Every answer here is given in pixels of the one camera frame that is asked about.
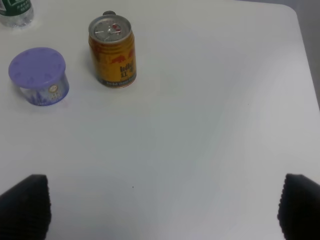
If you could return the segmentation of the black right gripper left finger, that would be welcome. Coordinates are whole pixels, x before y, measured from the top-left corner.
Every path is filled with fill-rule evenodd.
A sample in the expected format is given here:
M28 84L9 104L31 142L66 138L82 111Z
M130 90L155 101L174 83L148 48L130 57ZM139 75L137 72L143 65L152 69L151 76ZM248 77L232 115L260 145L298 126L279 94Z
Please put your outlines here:
M0 238L44 240L52 219L48 178L32 174L0 195Z

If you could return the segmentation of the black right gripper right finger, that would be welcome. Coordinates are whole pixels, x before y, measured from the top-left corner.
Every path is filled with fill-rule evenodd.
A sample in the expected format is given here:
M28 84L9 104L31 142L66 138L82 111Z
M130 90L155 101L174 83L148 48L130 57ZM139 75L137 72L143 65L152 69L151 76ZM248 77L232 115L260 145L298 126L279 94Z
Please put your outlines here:
M320 238L320 185L302 174L288 173L277 219L286 240Z

